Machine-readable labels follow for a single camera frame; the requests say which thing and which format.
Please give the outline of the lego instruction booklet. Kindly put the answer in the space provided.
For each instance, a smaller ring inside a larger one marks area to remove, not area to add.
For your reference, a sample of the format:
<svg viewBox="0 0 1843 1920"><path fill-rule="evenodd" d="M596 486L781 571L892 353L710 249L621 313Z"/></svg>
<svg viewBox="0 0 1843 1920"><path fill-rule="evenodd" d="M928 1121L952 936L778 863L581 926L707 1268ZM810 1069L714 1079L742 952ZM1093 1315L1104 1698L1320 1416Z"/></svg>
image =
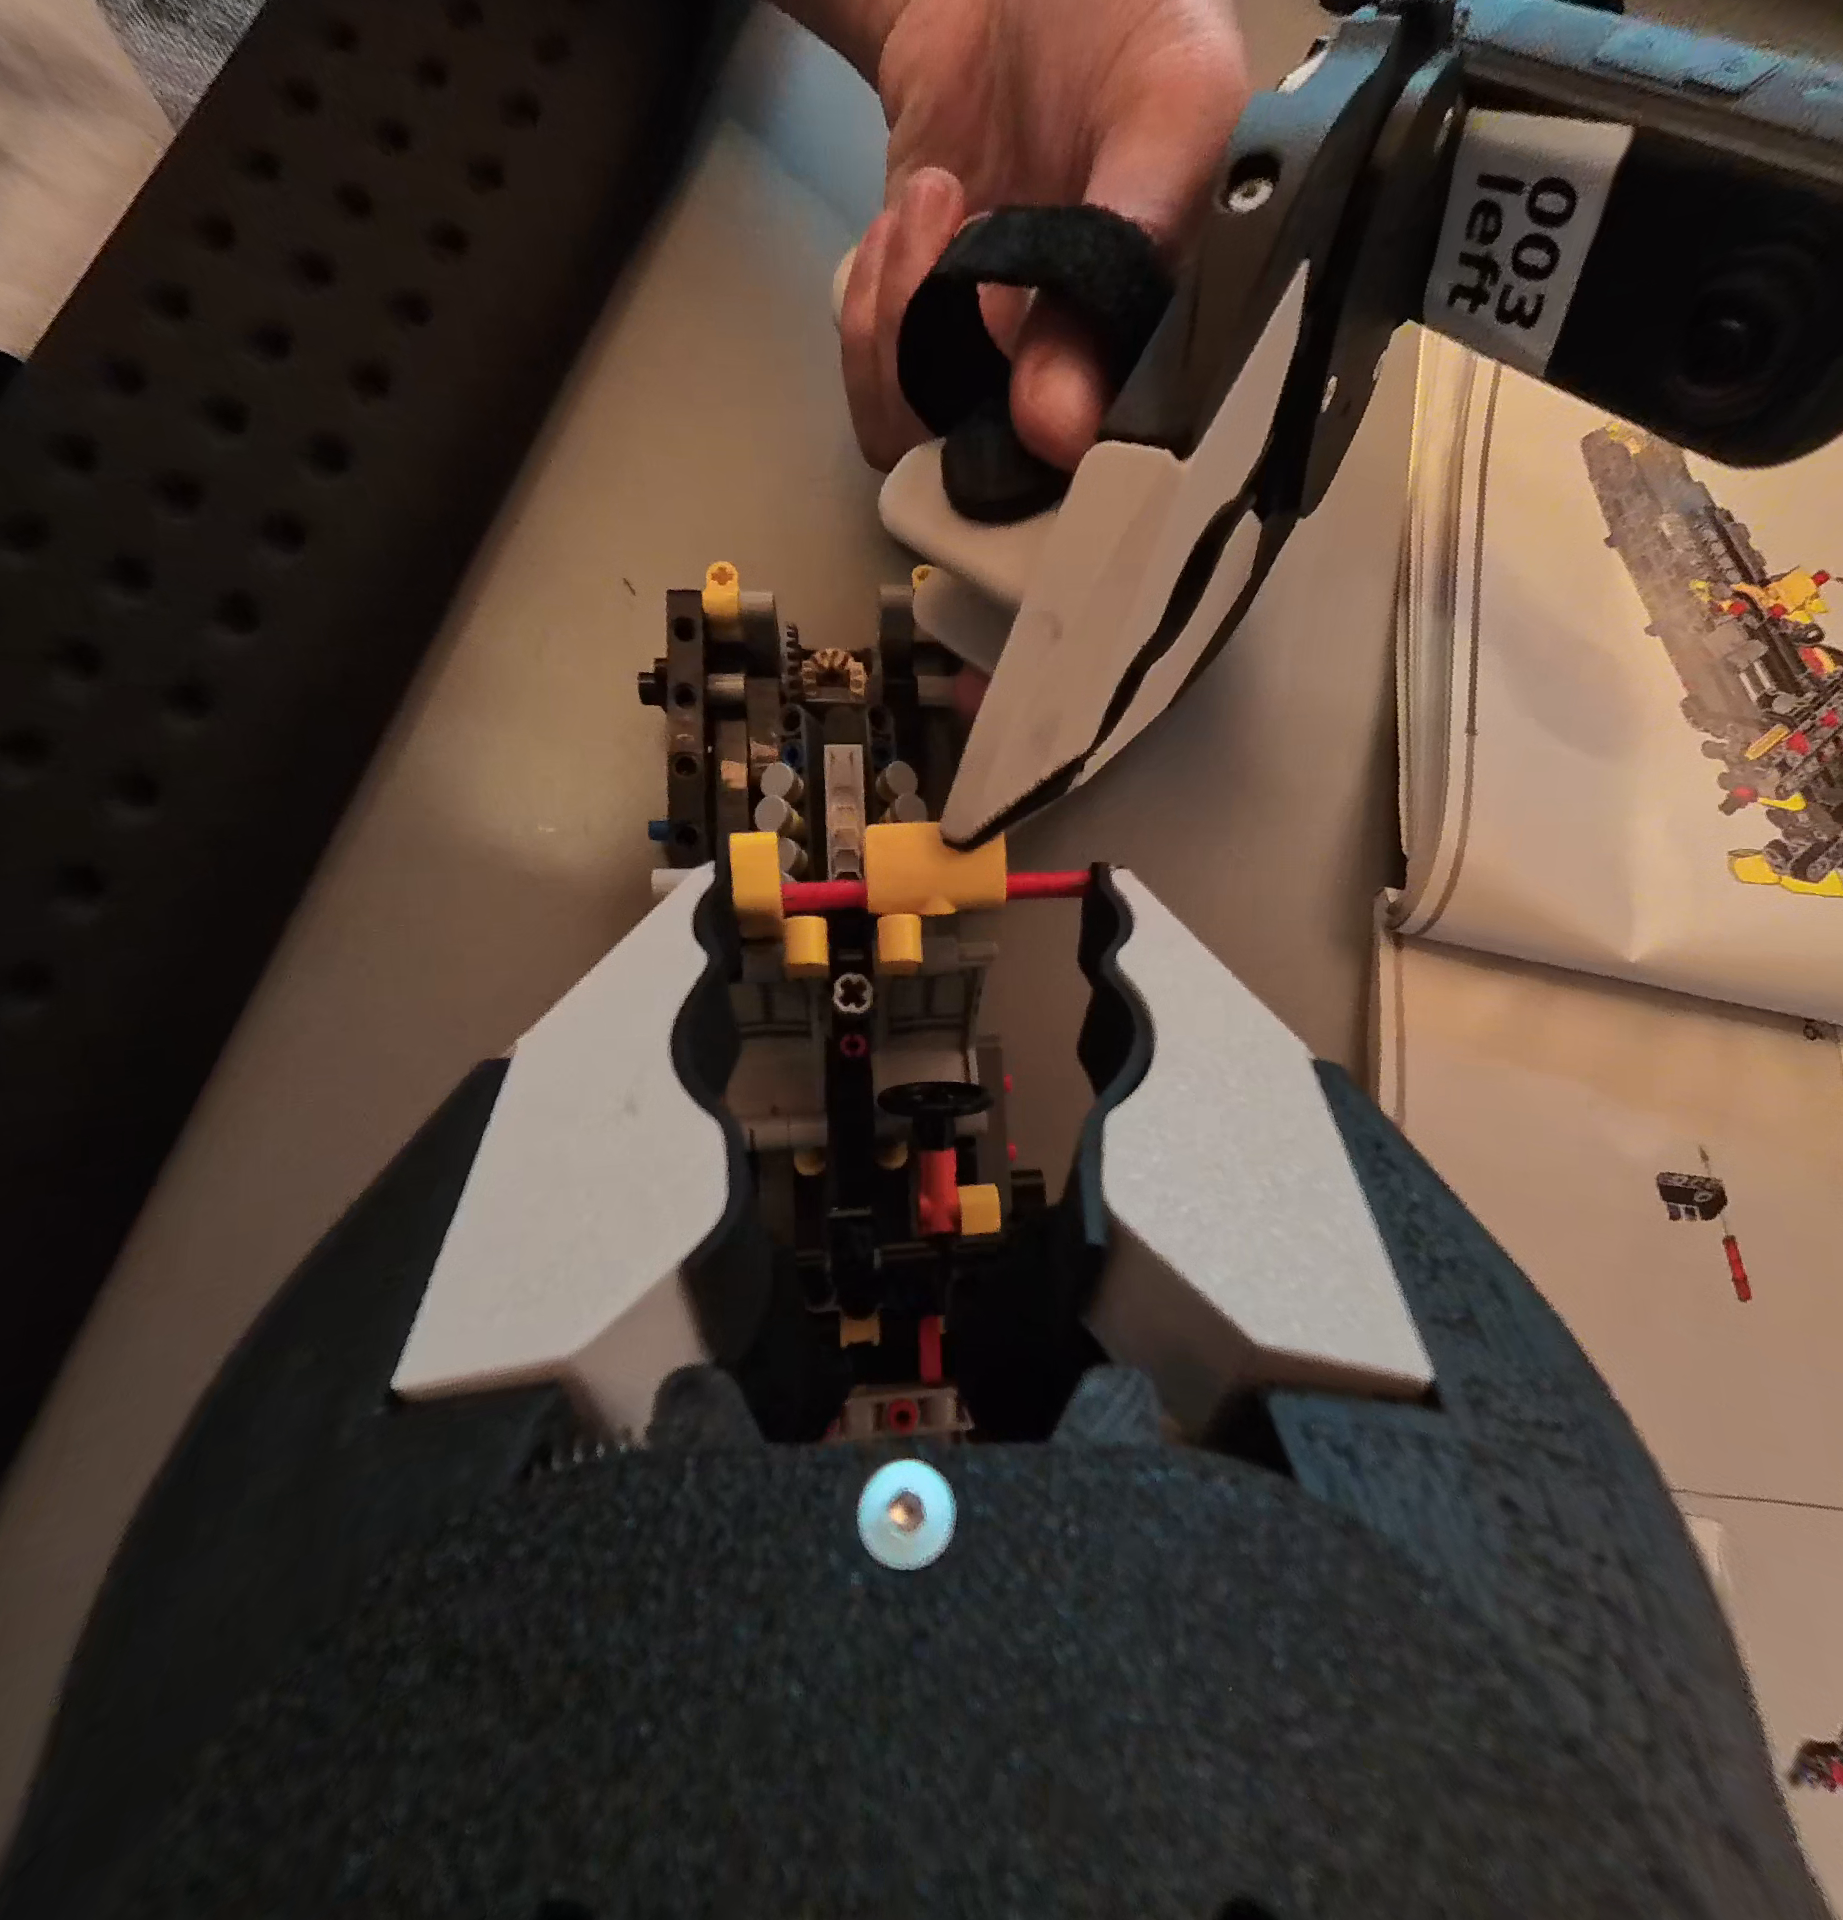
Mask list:
<svg viewBox="0 0 1843 1920"><path fill-rule="evenodd" d="M1429 339L1397 678L1381 1103L1653 1449L1843 1918L1843 438Z"/></svg>

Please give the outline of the person's left hand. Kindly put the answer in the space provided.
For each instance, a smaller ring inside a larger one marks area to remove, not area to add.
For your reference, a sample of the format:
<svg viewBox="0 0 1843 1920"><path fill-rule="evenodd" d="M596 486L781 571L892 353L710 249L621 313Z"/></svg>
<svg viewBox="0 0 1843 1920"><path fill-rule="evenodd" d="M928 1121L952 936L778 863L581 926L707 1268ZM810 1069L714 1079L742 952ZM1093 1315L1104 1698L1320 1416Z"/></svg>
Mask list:
<svg viewBox="0 0 1843 1920"><path fill-rule="evenodd" d="M872 467L928 438L898 381L906 308L959 227L1093 202L1175 253L1249 98L1234 3L782 3L875 85L883 207L856 246L838 363Z"/></svg>

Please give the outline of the small yellow lego connector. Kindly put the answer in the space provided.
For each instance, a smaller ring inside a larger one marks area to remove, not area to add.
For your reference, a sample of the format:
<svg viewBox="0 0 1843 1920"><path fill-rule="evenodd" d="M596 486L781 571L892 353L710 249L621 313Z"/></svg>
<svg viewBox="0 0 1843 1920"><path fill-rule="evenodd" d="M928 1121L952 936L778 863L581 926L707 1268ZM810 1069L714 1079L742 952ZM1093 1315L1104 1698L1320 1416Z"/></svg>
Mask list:
<svg viewBox="0 0 1843 1920"><path fill-rule="evenodd" d="M976 852L950 847L937 821L880 821L865 836L865 874L828 882L782 882L782 913L813 917L865 909L875 917L942 919L1012 900L1087 897L1093 869L1025 871L1012 869L1005 839Z"/></svg>

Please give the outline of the lego car chassis model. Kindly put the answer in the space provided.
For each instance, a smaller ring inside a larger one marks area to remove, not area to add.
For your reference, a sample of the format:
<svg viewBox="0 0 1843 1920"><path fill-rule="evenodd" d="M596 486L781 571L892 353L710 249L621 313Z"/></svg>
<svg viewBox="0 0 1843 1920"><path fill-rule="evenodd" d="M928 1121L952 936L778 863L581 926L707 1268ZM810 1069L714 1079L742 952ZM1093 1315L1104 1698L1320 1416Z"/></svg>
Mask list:
<svg viewBox="0 0 1843 1920"><path fill-rule="evenodd" d="M737 565L669 591L639 698L669 726L656 879L707 874L728 1002L737 1248L688 1274L774 1442L1040 1442L1104 1363L1081 1256L1015 1153L997 956L973 903L868 903L925 852L965 751L959 665L883 589L818 646Z"/></svg>

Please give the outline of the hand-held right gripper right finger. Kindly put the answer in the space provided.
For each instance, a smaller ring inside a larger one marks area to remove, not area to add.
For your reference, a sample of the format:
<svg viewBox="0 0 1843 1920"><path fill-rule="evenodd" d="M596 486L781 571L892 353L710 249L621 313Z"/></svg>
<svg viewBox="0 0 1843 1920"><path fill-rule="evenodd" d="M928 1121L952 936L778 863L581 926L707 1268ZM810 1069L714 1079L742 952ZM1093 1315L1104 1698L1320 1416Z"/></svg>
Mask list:
<svg viewBox="0 0 1843 1920"><path fill-rule="evenodd" d="M1125 866L1082 900L1082 1322L1205 1441L1245 1393L1423 1401L1435 1366L1318 1052Z"/></svg>

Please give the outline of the black perforated panel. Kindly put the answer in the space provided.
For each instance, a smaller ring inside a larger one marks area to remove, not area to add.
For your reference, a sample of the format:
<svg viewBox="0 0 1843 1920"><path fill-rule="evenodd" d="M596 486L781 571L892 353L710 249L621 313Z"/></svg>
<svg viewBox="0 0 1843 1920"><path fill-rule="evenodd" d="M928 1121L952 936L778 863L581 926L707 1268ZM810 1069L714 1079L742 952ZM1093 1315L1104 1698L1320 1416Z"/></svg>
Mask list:
<svg viewBox="0 0 1843 1920"><path fill-rule="evenodd" d="M0 1480L741 3L268 3L0 400Z"/></svg>

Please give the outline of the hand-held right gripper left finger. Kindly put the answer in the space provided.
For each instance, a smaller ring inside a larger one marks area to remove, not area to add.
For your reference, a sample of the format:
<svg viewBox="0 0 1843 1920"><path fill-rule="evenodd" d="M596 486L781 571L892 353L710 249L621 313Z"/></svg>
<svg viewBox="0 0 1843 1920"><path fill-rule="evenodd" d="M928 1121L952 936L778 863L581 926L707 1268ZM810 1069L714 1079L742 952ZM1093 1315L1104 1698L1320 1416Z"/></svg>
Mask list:
<svg viewBox="0 0 1843 1920"><path fill-rule="evenodd" d="M774 1247L725 1103L741 937L688 869L511 1050L392 1391L559 1384L611 1436L660 1388L742 1360Z"/></svg>

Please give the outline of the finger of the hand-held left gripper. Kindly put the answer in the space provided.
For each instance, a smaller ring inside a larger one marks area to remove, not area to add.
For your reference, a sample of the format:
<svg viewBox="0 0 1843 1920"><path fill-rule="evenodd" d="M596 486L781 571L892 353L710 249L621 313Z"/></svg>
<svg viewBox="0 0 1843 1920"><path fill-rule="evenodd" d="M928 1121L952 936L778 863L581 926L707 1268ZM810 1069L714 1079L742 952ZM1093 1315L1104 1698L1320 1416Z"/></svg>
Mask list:
<svg viewBox="0 0 1843 1920"><path fill-rule="evenodd" d="M979 847L1107 771L1231 632L1259 572L1255 454L1104 442L1005 642L942 810Z"/></svg>
<svg viewBox="0 0 1843 1920"><path fill-rule="evenodd" d="M1162 520L1121 615L1116 683L1075 784L1173 707L1250 589L1263 544L1255 470L1292 370L1306 280L1310 267L1298 265L1199 450L1164 474Z"/></svg>

